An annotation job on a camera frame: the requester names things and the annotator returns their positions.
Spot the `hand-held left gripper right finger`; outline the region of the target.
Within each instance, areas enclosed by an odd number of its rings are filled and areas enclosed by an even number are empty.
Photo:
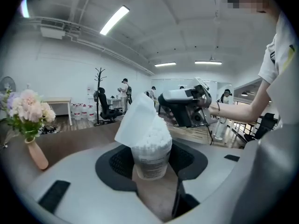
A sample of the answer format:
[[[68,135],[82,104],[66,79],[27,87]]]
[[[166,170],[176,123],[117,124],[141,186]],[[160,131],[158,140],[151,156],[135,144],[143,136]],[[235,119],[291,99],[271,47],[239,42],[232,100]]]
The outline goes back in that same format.
[[[170,165],[178,177],[173,223],[268,223],[292,187],[292,126],[244,149],[175,138]]]

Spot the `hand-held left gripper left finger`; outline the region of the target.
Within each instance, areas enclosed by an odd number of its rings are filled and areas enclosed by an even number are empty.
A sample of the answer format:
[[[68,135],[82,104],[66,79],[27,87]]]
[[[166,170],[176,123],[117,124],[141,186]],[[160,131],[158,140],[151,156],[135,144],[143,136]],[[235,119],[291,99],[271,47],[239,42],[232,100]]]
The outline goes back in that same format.
[[[67,224],[162,224],[138,197],[131,150],[119,143],[71,154],[28,187],[28,194]]]

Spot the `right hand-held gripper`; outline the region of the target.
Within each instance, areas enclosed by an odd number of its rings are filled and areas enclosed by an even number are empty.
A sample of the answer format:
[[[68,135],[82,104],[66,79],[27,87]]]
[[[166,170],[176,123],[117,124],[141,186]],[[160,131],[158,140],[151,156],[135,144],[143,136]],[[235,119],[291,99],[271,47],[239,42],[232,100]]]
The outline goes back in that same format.
[[[176,120],[179,127],[187,127],[187,113],[191,127],[209,126],[213,123],[208,110],[212,97],[208,85],[200,77],[195,77],[188,89],[163,92],[158,97],[158,102],[168,116]]]

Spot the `person's right forearm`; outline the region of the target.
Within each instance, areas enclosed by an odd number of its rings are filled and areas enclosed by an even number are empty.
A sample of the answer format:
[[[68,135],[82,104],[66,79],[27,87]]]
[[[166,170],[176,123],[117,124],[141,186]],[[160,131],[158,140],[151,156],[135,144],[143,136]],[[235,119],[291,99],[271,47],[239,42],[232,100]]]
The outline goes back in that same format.
[[[268,102],[252,102],[250,105],[229,105],[220,103],[220,117],[241,122],[253,122],[259,118]],[[208,108],[211,115],[217,116],[218,106],[212,102]]]

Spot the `white desk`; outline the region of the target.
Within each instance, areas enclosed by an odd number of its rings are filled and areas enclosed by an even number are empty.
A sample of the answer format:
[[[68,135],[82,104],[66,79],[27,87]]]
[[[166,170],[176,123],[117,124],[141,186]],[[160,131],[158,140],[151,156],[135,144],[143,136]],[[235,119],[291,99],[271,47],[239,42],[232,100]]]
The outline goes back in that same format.
[[[117,98],[107,98],[107,104],[109,106],[109,109],[122,109],[121,106],[121,99]]]

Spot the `pink vase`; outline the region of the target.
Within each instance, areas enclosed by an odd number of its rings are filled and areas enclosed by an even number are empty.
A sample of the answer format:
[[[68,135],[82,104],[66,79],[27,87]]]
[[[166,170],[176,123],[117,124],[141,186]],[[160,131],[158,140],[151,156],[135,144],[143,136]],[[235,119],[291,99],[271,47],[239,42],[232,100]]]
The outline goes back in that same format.
[[[29,154],[31,155],[31,158],[34,161],[34,163],[38,166],[40,170],[45,170],[48,167],[49,162],[41,148],[36,143],[36,139],[26,138],[25,143],[27,144]]]

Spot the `black office chair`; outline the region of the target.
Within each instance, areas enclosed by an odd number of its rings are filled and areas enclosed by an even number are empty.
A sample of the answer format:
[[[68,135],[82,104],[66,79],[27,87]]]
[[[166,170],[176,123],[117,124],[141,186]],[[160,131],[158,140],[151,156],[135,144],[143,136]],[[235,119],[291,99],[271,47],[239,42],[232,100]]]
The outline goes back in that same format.
[[[274,128],[277,122],[278,120],[274,118],[273,113],[266,113],[261,118],[261,123],[259,124],[259,128],[257,129],[256,133],[254,135],[244,134],[244,139],[247,142],[261,139],[267,132],[271,131]]]
[[[102,117],[101,123],[102,124],[114,123],[115,119],[121,116],[123,113],[120,111],[120,109],[112,109],[112,110],[109,109],[104,88],[99,87],[98,92],[99,92],[98,98],[101,105],[101,113],[100,113],[100,116]]]

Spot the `pile of shoes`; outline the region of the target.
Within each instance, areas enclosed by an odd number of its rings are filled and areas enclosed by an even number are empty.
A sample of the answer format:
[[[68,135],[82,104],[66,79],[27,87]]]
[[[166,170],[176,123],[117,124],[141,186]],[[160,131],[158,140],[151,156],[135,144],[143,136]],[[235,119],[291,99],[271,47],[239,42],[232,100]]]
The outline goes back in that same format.
[[[39,129],[39,135],[58,133],[60,128],[58,126],[43,126]]]

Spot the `group of water jugs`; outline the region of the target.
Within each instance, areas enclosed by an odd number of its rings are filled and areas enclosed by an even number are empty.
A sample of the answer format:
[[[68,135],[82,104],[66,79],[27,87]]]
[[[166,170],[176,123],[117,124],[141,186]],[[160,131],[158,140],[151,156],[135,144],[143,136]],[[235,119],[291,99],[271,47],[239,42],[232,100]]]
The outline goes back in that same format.
[[[71,103],[71,118],[75,120],[95,121],[94,106],[83,103]]]

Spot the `white ceiling pipe run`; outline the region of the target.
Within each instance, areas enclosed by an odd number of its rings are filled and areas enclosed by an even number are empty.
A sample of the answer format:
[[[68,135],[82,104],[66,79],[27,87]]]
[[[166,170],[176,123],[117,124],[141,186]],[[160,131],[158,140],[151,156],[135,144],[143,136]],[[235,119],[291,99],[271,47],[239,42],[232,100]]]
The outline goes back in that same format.
[[[50,17],[23,19],[21,23],[23,25],[31,25],[33,27],[52,28],[57,31],[64,31],[65,36],[69,37],[73,42],[97,49],[100,52],[127,63],[150,76],[155,74],[149,67],[149,60],[141,53],[114,38],[101,35],[96,30],[87,26]]]

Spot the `light wooden table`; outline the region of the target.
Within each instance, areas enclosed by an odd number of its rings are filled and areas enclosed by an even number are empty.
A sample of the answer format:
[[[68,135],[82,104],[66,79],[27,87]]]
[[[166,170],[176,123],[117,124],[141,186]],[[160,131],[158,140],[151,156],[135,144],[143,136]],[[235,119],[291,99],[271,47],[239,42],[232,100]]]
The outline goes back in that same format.
[[[68,109],[68,117],[69,117],[69,124],[72,126],[72,119],[71,119],[71,97],[51,97],[51,98],[44,98],[44,102],[48,103],[49,106],[52,104],[66,104]]]

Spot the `pastel flower bouquet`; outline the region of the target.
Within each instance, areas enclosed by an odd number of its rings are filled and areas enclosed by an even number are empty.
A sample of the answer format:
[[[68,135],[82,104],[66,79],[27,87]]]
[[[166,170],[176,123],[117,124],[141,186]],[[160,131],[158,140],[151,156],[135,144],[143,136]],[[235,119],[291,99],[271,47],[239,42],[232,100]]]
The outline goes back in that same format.
[[[46,123],[55,120],[55,112],[37,92],[26,89],[20,93],[11,90],[0,93],[0,110],[6,114],[4,120],[14,131],[31,142]]]

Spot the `person's white shirt torso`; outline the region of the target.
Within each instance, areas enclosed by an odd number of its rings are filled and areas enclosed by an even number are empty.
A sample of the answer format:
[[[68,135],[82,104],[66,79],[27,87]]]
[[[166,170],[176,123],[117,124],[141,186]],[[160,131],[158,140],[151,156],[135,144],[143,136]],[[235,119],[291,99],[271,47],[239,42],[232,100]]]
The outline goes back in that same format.
[[[288,18],[281,12],[273,41],[266,46],[259,77],[272,84],[287,69],[298,49],[299,39]]]

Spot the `black standing fan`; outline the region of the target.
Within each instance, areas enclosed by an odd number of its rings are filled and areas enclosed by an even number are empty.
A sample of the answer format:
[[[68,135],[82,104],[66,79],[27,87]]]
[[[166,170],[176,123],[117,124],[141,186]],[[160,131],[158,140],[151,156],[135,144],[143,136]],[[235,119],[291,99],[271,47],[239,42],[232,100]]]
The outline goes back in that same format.
[[[15,82],[11,77],[4,77],[0,80],[0,92],[4,94],[7,91],[16,91]]]

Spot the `white air conditioner unit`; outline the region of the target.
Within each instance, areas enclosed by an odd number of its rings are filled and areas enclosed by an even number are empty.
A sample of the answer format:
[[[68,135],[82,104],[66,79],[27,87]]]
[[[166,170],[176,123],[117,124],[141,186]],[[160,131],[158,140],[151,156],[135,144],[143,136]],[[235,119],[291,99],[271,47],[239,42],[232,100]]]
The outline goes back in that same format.
[[[65,36],[65,23],[47,19],[41,20],[40,30],[43,37],[62,40]]]

